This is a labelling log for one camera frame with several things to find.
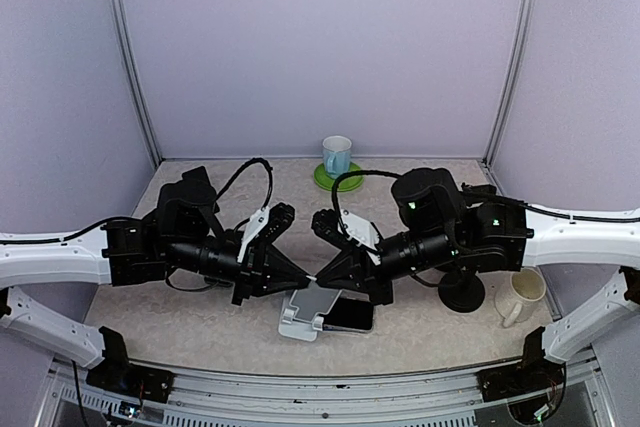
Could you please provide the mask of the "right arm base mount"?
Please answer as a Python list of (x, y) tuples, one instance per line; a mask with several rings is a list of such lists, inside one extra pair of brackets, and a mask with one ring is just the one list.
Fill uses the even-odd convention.
[(544, 331), (544, 327), (539, 327), (525, 337), (519, 362), (483, 369), (476, 374), (484, 402), (536, 392), (565, 380), (566, 364), (545, 358)]

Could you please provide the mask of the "front aluminium rail frame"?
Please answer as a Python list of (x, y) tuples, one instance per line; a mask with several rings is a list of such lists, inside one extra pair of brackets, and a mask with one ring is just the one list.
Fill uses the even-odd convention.
[(167, 402), (90, 387), (82, 371), (55, 360), (33, 426), (511, 426), (551, 403), (542, 426), (616, 426), (604, 376), (591, 349), (556, 386), (484, 399), (479, 366), (366, 376), (270, 376), (172, 367)]

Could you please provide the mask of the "aluminium corner post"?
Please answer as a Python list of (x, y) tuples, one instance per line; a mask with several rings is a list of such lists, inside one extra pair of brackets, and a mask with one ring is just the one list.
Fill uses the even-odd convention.
[(483, 156), (483, 164), (488, 170), (491, 170), (496, 162), (499, 148), (506, 131), (508, 117), (512, 108), (513, 97), (516, 92), (521, 65), (525, 55), (534, 3), (535, 0), (520, 0), (516, 30), (506, 76), (499, 98), (498, 110)]
[(124, 67), (128, 89), (133, 102), (135, 116), (141, 130), (143, 142), (151, 165), (155, 170), (157, 170), (164, 158), (152, 125), (151, 116), (148, 111), (142, 89), (127, 25), (125, 3), (124, 0), (109, 0), (109, 4), (114, 21), (117, 45)]

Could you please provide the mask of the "front black pole stand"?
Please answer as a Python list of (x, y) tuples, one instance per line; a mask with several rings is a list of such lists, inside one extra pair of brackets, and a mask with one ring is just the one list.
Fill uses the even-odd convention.
[(447, 272), (440, 280), (438, 296), (450, 310), (471, 313), (485, 300), (485, 287), (475, 273)]

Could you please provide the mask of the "right aluminium corner post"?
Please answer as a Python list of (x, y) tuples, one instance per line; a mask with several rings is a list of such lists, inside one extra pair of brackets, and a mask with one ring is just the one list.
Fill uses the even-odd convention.
[(506, 131), (508, 117), (512, 108), (513, 97), (516, 92), (521, 65), (525, 55), (534, 3), (535, 0), (520, 0), (516, 30), (506, 76), (499, 98), (498, 110), (483, 156), (483, 164), (488, 170), (491, 170), (496, 162), (499, 148)]

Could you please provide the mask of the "light blue mug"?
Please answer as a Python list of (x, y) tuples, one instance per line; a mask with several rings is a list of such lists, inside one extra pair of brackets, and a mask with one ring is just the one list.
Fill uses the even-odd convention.
[(352, 141), (341, 135), (326, 137), (322, 142), (323, 164), (326, 174), (336, 179), (347, 173), (351, 165)]

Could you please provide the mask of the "left aluminium corner post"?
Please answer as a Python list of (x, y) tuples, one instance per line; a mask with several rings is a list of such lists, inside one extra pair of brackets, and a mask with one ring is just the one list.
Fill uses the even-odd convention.
[(124, 67), (128, 89), (133, 102), (135, 116), (141, 130), (143, 142), (151, 165), (155, 170), (157, 170), (164, 158), (152, 125), (151, 116), (148, 111), (142, 89), (127, 25), (125, 3), (124, 0), (109, 0), (109, 4), (114, 21), (117, 45)]

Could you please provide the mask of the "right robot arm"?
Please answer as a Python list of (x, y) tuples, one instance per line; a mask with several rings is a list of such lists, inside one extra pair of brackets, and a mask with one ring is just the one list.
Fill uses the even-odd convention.
[(497, 195), (492, 185), (456, 185), (444, 168), (393, 174), (392, 197), (405, 231), (381, 238), (372, 223), (332, 206), (312, 218), (314, 233), (340, 253), (316, 276), (323, 288), (363, 293), (374, 305), (393, 302), (393, 282), (429, 269), (441, 301), (458, 312), (484, 299), (478, 274), (521, 272), (553, 264), (609, 264), (618, 270), (564, 318), (525, 338), (511, 373), (523, 391), (639, 311), (639, 212), (563, 212)]

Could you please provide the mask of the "green saucer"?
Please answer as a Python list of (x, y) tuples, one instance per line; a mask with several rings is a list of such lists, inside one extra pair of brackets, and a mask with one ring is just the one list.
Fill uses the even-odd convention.
[[(335, 183), (335, 179), (327, 174), (323, 163), (318, 164), (315, 168), (313, 172), (313, 179), (318, 187), (326, 191), (331, 191)], [(364, 177), (362, 175), (349, 177), (340, 183), (338, 186), (338, 192), (343, 193), (354, 191), (358, 189), (363, 182)]]

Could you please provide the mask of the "white folding phone stand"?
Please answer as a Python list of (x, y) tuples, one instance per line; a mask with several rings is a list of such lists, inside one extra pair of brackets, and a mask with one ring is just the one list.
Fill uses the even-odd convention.
[(324, 318), (330, 313), (342, 291), (324, 288), (309, 276), (306, 288), (292, 291), (284, 298), (278, 333), (286, 338), (314, 342), (323, 331)]

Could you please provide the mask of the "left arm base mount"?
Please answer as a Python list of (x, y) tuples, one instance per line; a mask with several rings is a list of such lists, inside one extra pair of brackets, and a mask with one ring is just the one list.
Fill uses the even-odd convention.
[(100, 327), (104, 348), (102, 360), (87, 372), (86, 383), (105, 391), (166, 404), (174, 374), (165, 369), (145, 367), (130, 361), (122, 335)]

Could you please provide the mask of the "cream ceramic mug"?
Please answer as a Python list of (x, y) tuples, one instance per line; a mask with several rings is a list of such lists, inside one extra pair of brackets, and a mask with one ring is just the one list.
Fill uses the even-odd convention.
[(510, 273), (497, 289), (494, 298), (501, 326), (510, 328), (528, 320), (546, 292), (547, 286), (542, 275), (533, 268)]

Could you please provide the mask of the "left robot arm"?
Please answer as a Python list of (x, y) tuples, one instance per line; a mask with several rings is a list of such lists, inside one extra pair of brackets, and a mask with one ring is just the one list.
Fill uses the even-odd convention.
[(81, 282), (131, 286), (164, 281), (182, 269), (233, 286), (232, 302), (304, 289), (309, 275), (274, 241), (295, 210), (279, 203), (258, 209), (243, 232), (217, 219), (219, 194), (205, 168), (161, 187), (156, 207), (142, 218), (113, 217), (76, 233), (1, 237), (1, 325), (94, 371), (121, 392), (140, 381), (123, 337), (63, 316), (31, 299), (23, 286)]

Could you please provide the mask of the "centre top black phone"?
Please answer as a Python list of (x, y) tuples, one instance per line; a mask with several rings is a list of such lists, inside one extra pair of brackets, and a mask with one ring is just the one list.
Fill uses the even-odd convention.
[(339, 297), (324, 316), (324, 331), (369, 332), (374, 324), (375, 307), (368, 301)]

